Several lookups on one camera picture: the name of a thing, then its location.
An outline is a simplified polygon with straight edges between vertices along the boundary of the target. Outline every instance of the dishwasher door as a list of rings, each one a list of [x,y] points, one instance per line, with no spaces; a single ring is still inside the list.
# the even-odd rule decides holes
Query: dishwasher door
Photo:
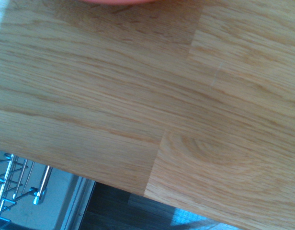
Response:
[[[24,162],[24,159],[19,158],[18,162]],[[1,163],[0,173],[4,173],[6,167],[6,163]],[[39,186],[44,168],[45,165],[34,163],[27,188]],[[20,173],[14,173],[13,178],[17,179]],[[2,213],[3,218],[12,222],[3,229],[23,226],[33,230],[78,230],[94,185],[92,180],[53,168],[42,204],[34,205],[33,195],[17,201],[17,205]]]

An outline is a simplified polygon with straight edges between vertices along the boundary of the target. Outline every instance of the dish rack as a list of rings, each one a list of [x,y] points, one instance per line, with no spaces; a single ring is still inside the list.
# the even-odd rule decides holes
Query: dish rack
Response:
[[[33,173],[34,161],[29,163],[28,159],[24,159],[23,162],[19,162],[18,156],[4,153],[0,156],[0,164],[6,164],[5,172],[0,174],[0,229],[3,229],[11,223],[11,220],[2,217],[2,214],[11,210],[22,198],[33,196],[34,205],[43,203],[53,168],[48,165],[45,166],[39,187],[27,189],[28,181]]]

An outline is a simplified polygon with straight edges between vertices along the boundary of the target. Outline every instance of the red bowl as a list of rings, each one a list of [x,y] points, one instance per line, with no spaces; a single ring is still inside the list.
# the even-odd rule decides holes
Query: red bowl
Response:
[[[107,5],[133,5],[133,4],[141,4],[156,0],[81,0],[90,3],[97,4],[107,4]]]

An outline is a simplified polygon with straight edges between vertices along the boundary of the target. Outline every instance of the light wood surface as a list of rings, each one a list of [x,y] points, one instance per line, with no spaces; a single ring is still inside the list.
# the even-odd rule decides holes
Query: light wood surface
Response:
[[[4,3],[1,150],[295,229],[295,1]]]

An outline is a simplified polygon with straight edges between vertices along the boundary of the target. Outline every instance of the floor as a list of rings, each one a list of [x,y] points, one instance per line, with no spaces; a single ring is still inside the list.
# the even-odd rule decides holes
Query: floor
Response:
[[[80,230],[240,229],[98,183]]]

